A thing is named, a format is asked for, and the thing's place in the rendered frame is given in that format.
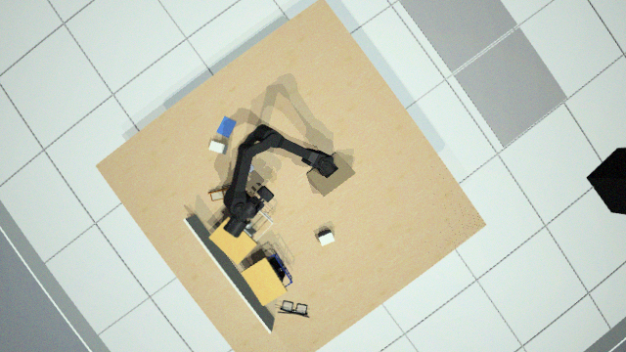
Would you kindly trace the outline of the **blue flat square tile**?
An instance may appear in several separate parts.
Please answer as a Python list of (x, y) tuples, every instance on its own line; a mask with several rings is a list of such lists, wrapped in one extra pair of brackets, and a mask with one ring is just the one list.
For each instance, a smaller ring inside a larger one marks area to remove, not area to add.
[(229, 138), (236, 124), (237, 121), (224, 117), (216, 132)]

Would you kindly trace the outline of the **brown rectangular glasses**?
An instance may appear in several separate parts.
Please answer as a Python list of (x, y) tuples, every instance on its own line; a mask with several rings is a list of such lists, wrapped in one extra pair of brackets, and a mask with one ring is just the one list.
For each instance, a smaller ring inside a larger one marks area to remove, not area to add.
[(224, 192), (223, 191), (228, 191), (228, 189), (229, 188), (223, 189), (223, 190), (214, 191), (214, 192), (209, 192), (208, 194), (210, 194), (212, 201), (216, 201), (216, 200), (224, 199)]

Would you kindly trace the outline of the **clear glasses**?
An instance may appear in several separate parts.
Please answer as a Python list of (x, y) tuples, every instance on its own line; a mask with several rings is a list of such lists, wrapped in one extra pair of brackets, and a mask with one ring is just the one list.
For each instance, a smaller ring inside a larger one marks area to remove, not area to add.
[(292, 310), (292, 305), (293, 305), (293, 302), (283, 300), (283, 305), (282, 305), (281, 310), (285, 312), (278, 312), (278, 313), (294, 314), (294, 315), (309, 318), (306, 313), (307, 305), (297, 303), (295, 311)]

